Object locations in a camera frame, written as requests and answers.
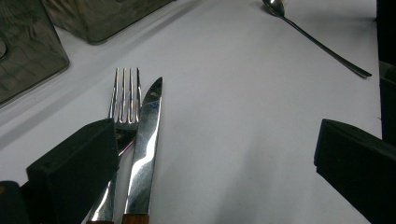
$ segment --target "fork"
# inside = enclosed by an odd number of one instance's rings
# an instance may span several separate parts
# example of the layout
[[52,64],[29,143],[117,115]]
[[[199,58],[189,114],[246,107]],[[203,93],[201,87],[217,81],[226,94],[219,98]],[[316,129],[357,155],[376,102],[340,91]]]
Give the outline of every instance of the fork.
[[[129,78],[126,76],[126,69],[123,69],[121,97],[119,99],[119,68],[116,70],[113,93],[111,97],[108,117],[114,119],[116,127],[116,138],[119,147],[119,161],[123,153],[130,148],[136,136],[139,123],[139,111],[141,108],[141,87],[139,69],[136,68],[136,97],[134,99],[134,83],[132,68],[129,71]],[[114,202],[116,196],[117,173],[108,182],[101,196],[93,205],[89,214],[87,224],[114,223]]]

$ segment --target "fork tines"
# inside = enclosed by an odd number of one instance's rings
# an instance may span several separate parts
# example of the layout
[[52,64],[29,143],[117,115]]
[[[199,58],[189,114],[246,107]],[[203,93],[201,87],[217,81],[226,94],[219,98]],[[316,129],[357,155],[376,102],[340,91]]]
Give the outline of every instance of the fork tines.
[[108,111],[108,117],[115,119],[116,123],[134,123],[138,121],[141,87],[139,78],[139,68],[135,69],[136,88],[134,87],[133,69],[129,69],[129,76],[127,69],[122,69],[122,80],[120,80],[120,69],[116,70],[116,77],[114,80],[113,94],[111,98],[111,106]]

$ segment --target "spoon handle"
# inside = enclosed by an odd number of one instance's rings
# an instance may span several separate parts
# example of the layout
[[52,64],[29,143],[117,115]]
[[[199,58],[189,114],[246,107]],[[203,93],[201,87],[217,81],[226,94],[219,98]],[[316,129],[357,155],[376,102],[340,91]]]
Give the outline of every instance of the spoon handle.
[[359,68],[355,64],[347,61],[346,59],[344,59],[343,57],[341,57],[340,55],[338,55],[337,53],[335,53],[331,49],[329,49],[326,46],[324,46],[322,43],[318,42],[314,37],[312,37],[312,35],[309,35],[306,31],[301,29],[296,23],[288,20],[285,17],[280,17],[280,18],[282,20],[284,20],[285,22],[287,22],[288,24],[290,24],[296,30],[298,30],[301,34],[305,35],[308,39],[310,39],[312,42],[317,44],[319,47],[321,47],[324,51],[328,52],[330,55],[332,55],[334,57],[334,59],[336,59],[338,62],[340,62],[341,64],[343,64],[344,66],[346,66],[350,70],[352,70],[352,72],[356,73],[358,76],[363,77],[363,78],[367,78],[367,77],[371,76],[370,73],[364,71],[363,69]]

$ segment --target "white tablecloth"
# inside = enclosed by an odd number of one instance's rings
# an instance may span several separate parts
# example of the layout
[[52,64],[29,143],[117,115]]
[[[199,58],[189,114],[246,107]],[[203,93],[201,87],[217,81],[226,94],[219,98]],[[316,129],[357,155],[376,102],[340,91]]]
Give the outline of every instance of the white tablecloth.
[[0,180],[104,119],[116,67],[163,77],[150,223],[366,223],[313,163],[322,119],[381,137],[374,0],[178,0],[100,46],[59,30],[68,70],[0,109]]

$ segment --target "knife blade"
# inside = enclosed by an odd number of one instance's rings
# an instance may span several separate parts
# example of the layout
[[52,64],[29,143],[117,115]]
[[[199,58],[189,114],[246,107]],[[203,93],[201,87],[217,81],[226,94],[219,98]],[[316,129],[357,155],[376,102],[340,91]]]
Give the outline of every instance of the knife blade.
[[160,77],[152,84],[142,104],[122,224],[149,223],[162,90],[163,78]]

